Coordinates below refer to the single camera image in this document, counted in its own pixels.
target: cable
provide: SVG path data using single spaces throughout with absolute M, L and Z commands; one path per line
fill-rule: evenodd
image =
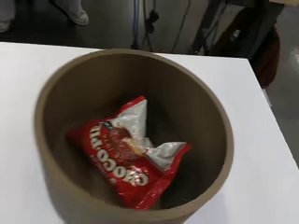
M 152 52 L 152 46 L 151 46 L 151 43 L 150 43 L 150 36 L 149 36 L 148 26 L 146 24 L 146 22 L 147 22 L 146 0 L 143 0 L 143 22 L 144 22 L 145 36 L 143 38 L 142 44 L 144 44 L 145 39 L 147 39 L 148 44 L 149 44 L 149 51 Z
M 133 44 L 132 49 L 138 49 L 138 21 L 139 21 L 139 0 L 134 0 L 134 17 L 133 17 Z
M 181 30 L 182 30 L 182 28 L 184 26 L 187 14 L 189 13 L 190 6 L 191 6 L 191 0 L 188 0 L 188 5 L 187 5 L 185 13 L 183 15 L 183 19 L 181 20 L 181 23 L 180 23 L 180 26 L 179 26 L 179 29 L 178 29 L 178 34 L 177 34 L 174 46 L 171 49 L 172 53 L 175 51 L 175 48 L 177 47 L 177 44 L 178 44 L 178 41 L 179 41 L 179 37 L 180 37 L 180 33 L 181 33 Z

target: red and white packaging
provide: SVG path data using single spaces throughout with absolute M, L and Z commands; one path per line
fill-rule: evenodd
M 96 119 L 70 131 L 67 138 L 81 147 L 122 197 L 126 207 L 149 209 L 174 179 L 183 154 L 182 142 L 153 147 L 146 134 L 147 100 L 139 96 L 119 114 Z

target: shoe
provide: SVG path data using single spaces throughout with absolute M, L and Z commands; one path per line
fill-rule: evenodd
M 4 33 L 9 30 L 11 21 L 0 21 L 0 33 Z
M 78 11 L 78 13 L 75 13 L 75 12 L 70 11 L 66 7 L 60 5 L 59 3 L 56 3 L 53 0 L 50 0 L 50 3 L 53 4 L 55 7 L 57 7 L 58 9 L 60 9 L 76 25 L 85 26 L 85 25 L 89 24 L 89 17 L 83 8 L 81 8 Z

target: brown cylindrical container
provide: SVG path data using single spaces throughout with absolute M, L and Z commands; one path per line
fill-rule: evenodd
M 100 172 L 64 139 L 70 128 L 111 115 L 140 94 L 149 101 L 147 136 L 154 145 L 192 145 L 173 183 L 147 211 L 122 207 Z M 60 68 L 40 93 L 35 128 L 50 197 L 67 223 L 182 223 L 218 192 L 233 162 L 229 120 L 206 84 L 137 50 L 98 51 Z

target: table surface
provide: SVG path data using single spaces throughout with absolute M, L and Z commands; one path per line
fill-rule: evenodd
M 50 202 L 37 154 L 36 99 L 56 69 L 95 50 L 0 43 L 0 223 L 64 223 Z M 186 223 L 298 224 L 298 168 L 249 62 L 161 55 L 215 92 L 235 138 L 227 181 Z

